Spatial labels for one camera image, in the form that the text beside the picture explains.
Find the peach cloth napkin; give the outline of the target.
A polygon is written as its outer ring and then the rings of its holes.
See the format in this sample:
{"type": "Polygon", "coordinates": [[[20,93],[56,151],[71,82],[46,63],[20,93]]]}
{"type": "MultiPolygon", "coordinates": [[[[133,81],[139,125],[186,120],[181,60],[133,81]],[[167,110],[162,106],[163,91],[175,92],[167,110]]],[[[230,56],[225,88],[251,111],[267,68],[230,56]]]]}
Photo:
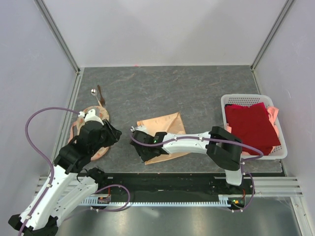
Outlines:
{"type": "MultiPolygon", "coordinates": [[[[186,134],[184,124],[179,112],[160,116],[156,118],[150,118],[146,120],[137,121],[138,126],[145,126],[148,133],[153,136],[157,132],[167,132],[173,134],[186,134]]],[[[181,156],[185,156],[189,152],[180,152],[173,154],[162,154],[160,156],[154,157],[151,160],[145,161],[145,165],[155,164],[158,162],[168,161],[181,156]]]]}

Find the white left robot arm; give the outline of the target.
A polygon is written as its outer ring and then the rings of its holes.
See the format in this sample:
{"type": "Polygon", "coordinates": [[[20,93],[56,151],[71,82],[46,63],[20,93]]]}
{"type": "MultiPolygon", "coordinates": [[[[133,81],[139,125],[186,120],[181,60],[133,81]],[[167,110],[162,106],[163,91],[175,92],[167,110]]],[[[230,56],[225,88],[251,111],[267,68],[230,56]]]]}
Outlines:
{"type": "Polygon", "coordinates": [[[101,148],[118,142],[121,134],[106,119],[87,121],[79,135],[60,149],[37,196],[22,213],[10,217],[9,225],[20,236],[54,236],[61,223],[84,199],[107,190],[105,173],[93,168],[76,187],[62,196],[68,185],[90,163],[92,156],[101,148]]]}

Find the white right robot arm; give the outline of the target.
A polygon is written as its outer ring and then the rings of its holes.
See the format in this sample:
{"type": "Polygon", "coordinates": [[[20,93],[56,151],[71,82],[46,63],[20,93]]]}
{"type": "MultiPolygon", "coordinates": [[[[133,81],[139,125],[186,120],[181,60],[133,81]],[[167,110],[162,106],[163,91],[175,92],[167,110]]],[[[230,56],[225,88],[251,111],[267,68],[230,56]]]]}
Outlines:
{"type": "Polygon", "coordinates": [[[204,154],[224,169],[225,187],[228,192],[235,194],[243,188],[240,167],[243,142],[221,127],[214,126],[211,131],[198,134],[174,134],[163,131],[150,135],[147,128],[141,125],[131,128],[130,138],[130,144],[135,147],[144,162],[161,155],[204,154]]]}

